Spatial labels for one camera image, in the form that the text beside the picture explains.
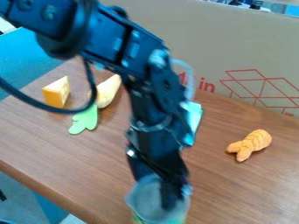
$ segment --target floor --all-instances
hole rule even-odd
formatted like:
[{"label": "floor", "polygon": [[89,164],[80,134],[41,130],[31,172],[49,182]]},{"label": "floor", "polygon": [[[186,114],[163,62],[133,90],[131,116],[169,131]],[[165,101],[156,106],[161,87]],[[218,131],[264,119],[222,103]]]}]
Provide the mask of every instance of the floor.
[{"label": "floor", "polygon": [[7,197],[0,201],[0,220],[17,224],[50,224],[33,192],[0,173],[0,189]]}]

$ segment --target cardboard box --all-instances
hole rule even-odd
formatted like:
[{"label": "cardboard box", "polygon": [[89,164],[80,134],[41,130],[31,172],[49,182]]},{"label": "cardboard box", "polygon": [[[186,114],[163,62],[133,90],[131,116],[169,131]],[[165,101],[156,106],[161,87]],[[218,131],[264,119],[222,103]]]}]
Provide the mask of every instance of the cardboard box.
[{"label": "cardboard box", "polygon": [[298,18],[196,0],[104,3],[163,39],[193,67],[198,88],[299,116]]}]

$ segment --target black robotic arm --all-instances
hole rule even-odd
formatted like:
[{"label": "black robotic arm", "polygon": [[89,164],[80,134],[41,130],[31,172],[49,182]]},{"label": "black robotic arm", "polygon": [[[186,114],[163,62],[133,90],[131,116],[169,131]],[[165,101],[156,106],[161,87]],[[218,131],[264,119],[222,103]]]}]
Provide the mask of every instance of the black robotic arm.
[{"label": "black robotic arm", "polygon": [[[182,200],[189,185],[179,152],[191,129],[181,107],[186,101],[184,86],[170,67],[163,41],[131,22],[122,8],[105,7],[96,0],[0,0],[0,15],[36,32],[39,45],[50,56],[64,60],[82,56],[94,92],[89,64],[100,63],[122,77],[132,108],[126,152],[134,177],[159,175],[164,209]],[[0,87],[19,96],[7,85],[0,81]],[[32,100],[25,95],[18,98]],[[31,105],[46,109],[35,101]]]}]

